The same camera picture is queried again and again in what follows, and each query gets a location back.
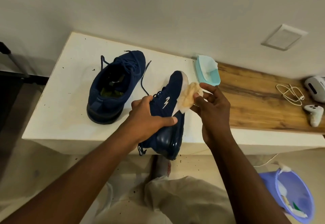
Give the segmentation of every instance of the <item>hand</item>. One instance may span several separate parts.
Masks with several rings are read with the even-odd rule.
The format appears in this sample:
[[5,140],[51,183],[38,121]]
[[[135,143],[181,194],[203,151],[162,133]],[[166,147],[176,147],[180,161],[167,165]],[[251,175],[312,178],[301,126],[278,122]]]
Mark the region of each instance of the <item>hand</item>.
[[133,101],[129,117],[118,128],[122,134],[127,133],[131,136],[136,144],[148,139],[160,128],[177,123],[176,117],[152,116],[149,106],[152,98],[152,96],[145,96],[141,100]]
[[203,140],[210,147],[214,140],[231,135],[230,103],[218,86],[206,83],[200,83],[200,86],[211,93],[204,92],[203,97],[195,93],[193,95],[195,105],[191,107],[191,110],[201,117]]

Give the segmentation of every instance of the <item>fingernail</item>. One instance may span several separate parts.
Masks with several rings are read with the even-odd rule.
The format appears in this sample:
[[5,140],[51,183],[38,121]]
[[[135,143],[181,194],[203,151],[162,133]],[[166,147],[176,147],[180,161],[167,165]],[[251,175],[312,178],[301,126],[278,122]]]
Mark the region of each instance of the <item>fingernail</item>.
[[174,124],[176,124],[177,123],[177,118],[175,117],[175,116],[173,116],[173,120],[174,120]]

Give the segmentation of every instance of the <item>white wall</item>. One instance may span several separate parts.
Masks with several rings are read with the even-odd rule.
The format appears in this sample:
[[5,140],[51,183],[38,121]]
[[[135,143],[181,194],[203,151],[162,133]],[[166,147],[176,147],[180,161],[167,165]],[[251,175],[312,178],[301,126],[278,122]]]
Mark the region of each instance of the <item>white wall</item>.
[[[0,41],[44,76],[76,30],[300,78],[325,74],[324,6],[325,0],[0,0]],[[309,34],[286,52],[261,46],[282,23]]]

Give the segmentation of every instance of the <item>game controller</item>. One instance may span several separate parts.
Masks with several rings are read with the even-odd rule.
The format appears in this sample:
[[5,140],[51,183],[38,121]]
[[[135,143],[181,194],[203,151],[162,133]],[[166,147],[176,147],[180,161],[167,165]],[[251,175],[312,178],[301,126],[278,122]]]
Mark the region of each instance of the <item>game controller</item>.
[[310,112],[310,125],[312,127],[318,127],[322,120],[324,108],[319,105],[306,105],[304,110]]

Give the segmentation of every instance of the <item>plastic bucket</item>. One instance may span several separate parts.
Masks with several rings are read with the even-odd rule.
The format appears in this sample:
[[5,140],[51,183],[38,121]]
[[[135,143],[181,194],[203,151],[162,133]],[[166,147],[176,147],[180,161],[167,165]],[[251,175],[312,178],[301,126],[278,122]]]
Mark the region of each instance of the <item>plastic bucket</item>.
[[[259,175],[262,178],[266,188],[274,197],[275,201],[278,203],[278,205],[284,208],[288,214],[292,215],[297,221],[306,224],[314,218],[315,205],[313,196],[311,195],[306,184],[295,172],[282,172],[280,174],[280,169],[278,169],[277,171],[260,173]],[[281,197],[278,188],[278,181],[280,181],[287,189],[286,197],[290,202],[290,205],[294,207],[293,203],[295,203],[295,205],[308,216],[307,218],[302,218],[295,215],[287,207]]]

